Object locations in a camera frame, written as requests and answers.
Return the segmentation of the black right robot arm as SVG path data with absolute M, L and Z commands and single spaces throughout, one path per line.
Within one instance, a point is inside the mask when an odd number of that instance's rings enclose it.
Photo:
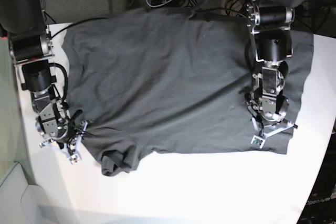
M 43 0 L 1 0 L 1 37 L 8 40 L 9 55 L 21 89 L 30 92 L 40 147 L 53 147 L 72 164 L 81 160 L 78 148 L 87 134 L 88 121 L 76 125 L 82 110 L 69 114 L 66 101 L 68 74 L 54 61 L 50 28 Z

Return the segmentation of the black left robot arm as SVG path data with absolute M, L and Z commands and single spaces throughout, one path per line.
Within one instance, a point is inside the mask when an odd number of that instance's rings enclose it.
M 239 151 L 238 144 L 263 149 L 277 135 L 295 133 L 298 126 L 288 118 L 289 100 L 284 96 L 288 75 L 286 59 L 293 54 L 290 34 L 295 8 L 306 0 L 249 0 L 247 26 L 250 41 L 246 52 L 252 52 L 256 67 L 251 71 L 251 90 L 245 102 L 251 115 L 254 134 L 251 140 L 240 133 L 225 138 L 228 151 Z

